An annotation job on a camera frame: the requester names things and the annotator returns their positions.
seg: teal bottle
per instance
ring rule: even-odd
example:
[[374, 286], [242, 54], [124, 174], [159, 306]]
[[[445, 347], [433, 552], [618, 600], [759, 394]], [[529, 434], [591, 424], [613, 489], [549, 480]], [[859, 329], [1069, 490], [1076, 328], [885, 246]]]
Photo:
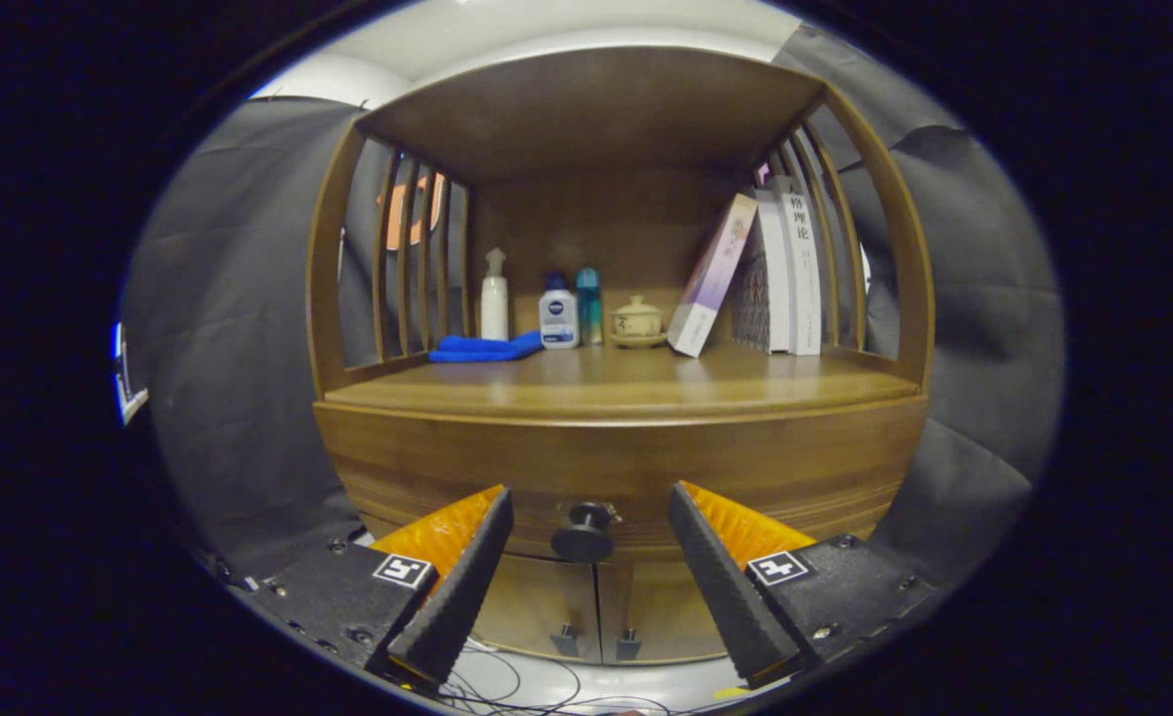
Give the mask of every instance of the teal bottle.
[[599, 303], [599, 273], [590, 266], [577, 272], [577, 330], [583, 345], [604, 345], [604, 308]]

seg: blue cloth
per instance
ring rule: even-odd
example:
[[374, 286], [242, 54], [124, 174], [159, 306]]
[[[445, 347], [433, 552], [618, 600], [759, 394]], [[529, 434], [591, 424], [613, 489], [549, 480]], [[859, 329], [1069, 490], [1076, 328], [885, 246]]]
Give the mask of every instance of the blue cloth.
[[516, 362], [535, 350], [542, 350], [542, 336], [537, 331], [529, 331], [513, 340], [446, 336], [427, 359], [432, 363]]

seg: book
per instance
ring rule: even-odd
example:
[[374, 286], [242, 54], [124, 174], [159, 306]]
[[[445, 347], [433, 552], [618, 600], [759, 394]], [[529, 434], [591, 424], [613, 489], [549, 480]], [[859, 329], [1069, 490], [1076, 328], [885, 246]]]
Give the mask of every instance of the book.
[[724, 210], [710, 245], [687, 279], [674, 316], [670, 317], [667, 343], [679, 353], [696, 358], [705, 346], [706, 336], [710, 336], [710, 327], [737, 272], [737, 263], [758, 209], [759, 201], [738, 194]]
[[804, 182], [793, 177], [772, 177], [767, 189], [777, 195], [781, 225], [791, 244], [791, 353], [821, 354], [821, 264], [812, 228], [812, 200]]
[[772, 189], [753, 190], [759, 216], [751, 227], [728, 302], [733, 340], [768, 353], [794, 344], [794, 282], [791, 241], [781, 222], [779, 196]]

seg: shelf top panel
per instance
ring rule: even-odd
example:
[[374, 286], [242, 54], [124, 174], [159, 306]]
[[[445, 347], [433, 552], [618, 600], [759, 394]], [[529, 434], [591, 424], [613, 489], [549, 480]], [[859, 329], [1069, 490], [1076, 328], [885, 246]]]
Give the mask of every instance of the shelf top panel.
[[441, 419], [753, 419], [917, 394], [841, 354], [766, 354], [735, 343], [700, 358], [658, 349], [541, 350], [521, 362], [428, 363], [326, 393], [327, 403]]
[[704, 49], [574, 49], [447, 77], [358, 127], [465, 185], [598, 169], [745, 173], [823, 87]]

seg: white wall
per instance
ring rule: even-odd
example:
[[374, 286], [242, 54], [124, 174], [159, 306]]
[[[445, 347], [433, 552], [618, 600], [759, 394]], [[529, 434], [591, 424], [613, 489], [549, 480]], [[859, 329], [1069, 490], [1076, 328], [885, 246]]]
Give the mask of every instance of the white wall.
[[[794, 28], [791, 28], [791, 32], [786, 33], [785, 40], [789, 40], [793, 31]], [[785, 40], [777, 43], [761, 42], [748, 36], [724, 35], [724, 33], [718, 32], [673, 27], [610, 27], [564, 32], [558, 33], [558, 35], [536, 36], [531, 40], [508, 45], [500, 47], [500, 49], [488, 50], [488, 53], [482, 55], [468, 58], [415, 81], [413, 87], [418, 88], [432, 85], [432, 82], [440, 81], [440, 79], [467, 72], [468, 69], [482, 68], [486, 65], [495, 62], [561, 53], [561, 50], [565, 49], [586, 49], [588, 47], [628, 45], [694, 47], [696, 49], [711, 49], [714, 53], [741, 55], [741, 58], [769, 62], [781, 50]]]
[[365, 108], [369, 109], [394, 100], [408, 88], [406, 77], [379, 65], [323, 50], [292, 65], [251, 96], [320, 96], [348, 104], [365, 101]]
[[771, 61], [799, 20], [759, 0], [422, 0], [310, 55], [252, 96], [378, 108], [483, 65], [618, 45], [712, 49]]

